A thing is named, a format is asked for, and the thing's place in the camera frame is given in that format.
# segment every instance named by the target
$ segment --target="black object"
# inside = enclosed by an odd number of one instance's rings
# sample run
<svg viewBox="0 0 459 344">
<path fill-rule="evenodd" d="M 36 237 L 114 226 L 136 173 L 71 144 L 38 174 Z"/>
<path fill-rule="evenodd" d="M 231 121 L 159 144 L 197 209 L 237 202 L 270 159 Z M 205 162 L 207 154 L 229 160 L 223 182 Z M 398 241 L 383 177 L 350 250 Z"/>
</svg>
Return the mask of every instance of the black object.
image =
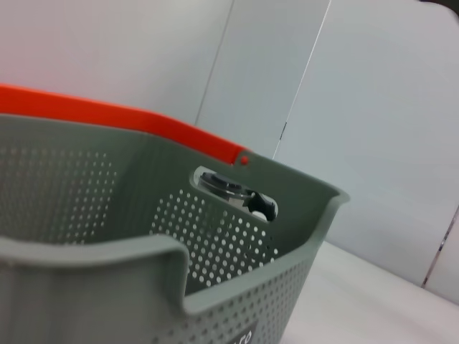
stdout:
<svg viewBox="0 0 459 344">
<path fill-rule="evenodd" d="M 272 221 L 276 217 L 274 202 L 268 201 L 261 193 L 250 190 L 221 174 L 204 172 L 199 177 L 199 183 L 213 194 L 226 200 L 244 200 L 243 206 L 246 206 L 251 213 L 254 211 L 262 213 L 267 221 Z"/>
<path fill-rule="evenodd" d="M 254 196 L 246 202 L 249 211 L 259 211 L 265 215 L 266 220 L 271 222 L 275 219 L 275 204 L 268 201 L 261 193 L 254 192 Z"/>
<path fill-rule="evenodd" d="M 432 2 L 434 4 L 443 5 L 456 13 L 459 18 L 459 0 L 419 0 L 421 2 Z"/>
</svg>

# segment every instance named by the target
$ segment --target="perforated basket wall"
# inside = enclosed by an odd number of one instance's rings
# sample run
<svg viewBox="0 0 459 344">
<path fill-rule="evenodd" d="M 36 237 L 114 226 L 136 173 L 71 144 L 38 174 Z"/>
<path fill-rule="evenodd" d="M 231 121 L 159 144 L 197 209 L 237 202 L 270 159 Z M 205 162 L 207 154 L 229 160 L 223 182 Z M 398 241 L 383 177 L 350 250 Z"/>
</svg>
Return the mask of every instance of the perforated basket wall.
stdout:
<svg viewBox="0 0 459 344">
<path fill-rule="evenodd" d="M 346 197 L 241 154 L 249 164 L 139 131 L 0 115 L 0 342 L 278 343 Z M 197 188 L 201 166 L 272 196 L 278 217 Z"/>
</svg>

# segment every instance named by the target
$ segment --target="white table surface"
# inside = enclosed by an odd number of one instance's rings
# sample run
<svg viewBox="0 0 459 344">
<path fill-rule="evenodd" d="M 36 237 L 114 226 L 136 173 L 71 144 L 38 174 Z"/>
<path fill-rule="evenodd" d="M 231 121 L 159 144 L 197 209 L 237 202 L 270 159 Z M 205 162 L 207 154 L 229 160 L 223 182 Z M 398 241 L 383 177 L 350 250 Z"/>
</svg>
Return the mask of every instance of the white table surface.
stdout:
<svg viewBox="0 0 459 344">
<path fill-rule="evenodd" d="M 281 340 L 306 343 L 458 344 L 459 307 L 324 243 Z"/>
</svg>

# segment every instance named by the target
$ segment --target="red handle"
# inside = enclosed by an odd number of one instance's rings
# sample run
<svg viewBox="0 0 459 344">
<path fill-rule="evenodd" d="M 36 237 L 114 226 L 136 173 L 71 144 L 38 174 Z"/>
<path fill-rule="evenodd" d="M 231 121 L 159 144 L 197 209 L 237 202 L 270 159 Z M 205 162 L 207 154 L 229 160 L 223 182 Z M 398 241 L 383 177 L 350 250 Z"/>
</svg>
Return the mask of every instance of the red handle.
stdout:
<svg viewBox="0 0 459 344">
<path fill-rule="evenodd" d="M 234 163 L 246 148 L 158 113 L 0 84 L 0 113 L 143 131 Z"/>
</svg>

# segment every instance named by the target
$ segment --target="white wall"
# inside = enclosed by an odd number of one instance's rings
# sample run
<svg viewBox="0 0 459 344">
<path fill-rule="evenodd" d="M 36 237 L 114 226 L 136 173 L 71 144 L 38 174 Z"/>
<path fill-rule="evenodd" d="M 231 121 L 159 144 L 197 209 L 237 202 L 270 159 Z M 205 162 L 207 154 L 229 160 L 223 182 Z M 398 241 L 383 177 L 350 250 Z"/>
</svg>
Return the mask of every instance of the white wall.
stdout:
<svg viewBox="0 0 459 344">
<path fill-rule="evenodd" d="M 231 0 L 4 0 L 0 82 L 194 123 Z"/>
<path fill-rule="evenodd" d="M 272 157 L 328 0 L 235 0 L 197 125 Z"/>
<path fill-rule="evenodd" d="M 331 243 L 417 285 L 459 201 L 458 39 L 440 6 L 333 0 L 275 157 L 350 193 Z"/>
</svg>

